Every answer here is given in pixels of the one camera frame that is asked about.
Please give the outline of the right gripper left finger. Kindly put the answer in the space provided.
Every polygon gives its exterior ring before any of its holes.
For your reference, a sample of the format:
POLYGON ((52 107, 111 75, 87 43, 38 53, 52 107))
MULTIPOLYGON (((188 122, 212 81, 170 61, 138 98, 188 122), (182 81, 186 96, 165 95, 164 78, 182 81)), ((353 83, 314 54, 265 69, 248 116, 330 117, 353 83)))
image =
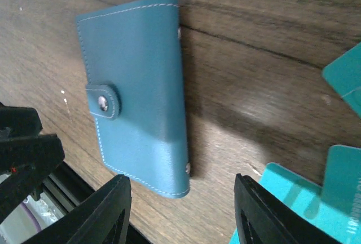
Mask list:
POLYGON ((116 175, 66 216, 25 243, 125 243, 130 209, 130 180, 116 175))

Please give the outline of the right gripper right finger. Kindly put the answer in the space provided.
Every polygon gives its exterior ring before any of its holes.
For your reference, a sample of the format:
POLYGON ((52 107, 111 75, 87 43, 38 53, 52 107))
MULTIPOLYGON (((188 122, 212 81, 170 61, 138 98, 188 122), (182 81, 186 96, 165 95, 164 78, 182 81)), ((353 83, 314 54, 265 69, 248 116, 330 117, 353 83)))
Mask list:
POLYGON ((236 175, 234 200, 240 243, 338 243, 248 175, 236 175))

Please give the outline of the blue leather card holder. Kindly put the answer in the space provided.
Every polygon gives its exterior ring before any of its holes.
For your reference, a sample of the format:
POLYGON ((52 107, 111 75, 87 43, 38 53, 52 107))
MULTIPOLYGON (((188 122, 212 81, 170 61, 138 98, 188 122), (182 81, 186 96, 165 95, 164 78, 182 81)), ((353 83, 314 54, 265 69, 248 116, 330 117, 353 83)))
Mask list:
POLYGON ((138 0, 78 15, 76 30, 104 165, 161 196, 186 196, 178 0, 138 0))

